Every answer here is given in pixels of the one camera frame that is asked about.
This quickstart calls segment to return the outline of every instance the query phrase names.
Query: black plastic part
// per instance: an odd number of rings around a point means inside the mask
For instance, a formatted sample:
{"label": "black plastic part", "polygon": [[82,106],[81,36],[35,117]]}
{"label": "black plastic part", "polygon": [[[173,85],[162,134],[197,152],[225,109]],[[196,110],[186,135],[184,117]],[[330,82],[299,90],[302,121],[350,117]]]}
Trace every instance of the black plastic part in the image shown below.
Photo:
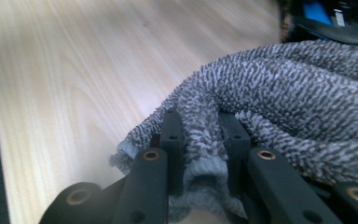
{"label": "black plastic part", "polygon": [[278,151],[253,149],[247,168],[270,223],[341,223]]}
{"label": "black plastic part", "polygon": [[347,27],[335,27],[301,17],[294,17],[297,27],[307,30],[310,33],[335,40],[345,44],[358,44],[358,24]]}
{"label": "black plastic part", "polygon": [[158,147],[159,148],[159,133],[152,135],[152,139],[150,140],[149,147]]}
{"label": "black plastic part", "polygon": [[127,177],[125,176],[103,190],[103,197],[101,200],[101,224],[112,223],[113,215],[117,209],[118,200],[120,199],[126,180]]}
{"label": "black plastic part", "polygon": [[[243,161],[242,165],[246,167],[246,163],[247,161]],[[245,169],[243,178],[246,181],[244,181],[244,193],[241,195],[241,201],[246,211],[248,222],[251,224],[269,224],[271,220],[269,211],[255,187],[254,180]]]}
{"label": "black plastic part", "polygon": [[179,113],[170,109],[165,113],[159,137],[159,147],[163,149],[169,160],[168,193],[181,195],[183,193],[184,146],[183,146],[182,119]]}
{"label": "black plastic part", "polygon": [[333,202],[341,202],[338,206],[343,216],[351,215],[346,219],[358,223],[358,184],[356,183],[338,183],[334,186]]}
{"label": "black plastic part", "polygon": [[62,191],[43,215],[40,224],[103,223],[106,204],[101,203],[101,188],[78,183]]}
{"label": "black plastic part", "polygon": [[219,113],[219,121],[228,155],[228,189],[231,195],[240,195],[244,186],[241,183],[241,161],[246,160],[249,155],[251,137],[234,114]]}
{"label": "black plastic part", "polygon": [[114,224],[168,223],[168,157],[159,148],[139,152],[114,212]]}

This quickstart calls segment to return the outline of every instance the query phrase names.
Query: wooden table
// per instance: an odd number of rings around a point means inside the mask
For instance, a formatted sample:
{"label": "wooden table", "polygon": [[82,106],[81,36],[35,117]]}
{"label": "wooden table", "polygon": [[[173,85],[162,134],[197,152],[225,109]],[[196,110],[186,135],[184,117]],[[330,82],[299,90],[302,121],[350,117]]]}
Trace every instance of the wooden table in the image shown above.
{"label": "wooden table", "polygon": [[[36,223],[185,77],[279,42],[274,0],[0,0],[0,148],[12,223]],[[218,223],[193,212],[183,223]]]}

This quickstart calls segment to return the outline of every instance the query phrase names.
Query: cloth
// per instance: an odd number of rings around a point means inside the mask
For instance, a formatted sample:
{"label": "cloth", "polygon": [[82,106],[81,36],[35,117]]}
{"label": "cloth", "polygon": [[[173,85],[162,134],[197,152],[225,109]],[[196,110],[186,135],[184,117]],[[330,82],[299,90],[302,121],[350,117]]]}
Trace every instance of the cloth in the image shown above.
{"label": "cloth", "polygon": [[246,216],[228,192],[219,111],[234,113],[260,146],[280,151],[301,175],[329,185],[358,182],[358,46],[324,40],[278,44],[204,65],[130,131],[111,164],[127,174],[174,106],[187,152],[185,193],[170,196],[171,222],[191,207],[223,222],[224,209]]}

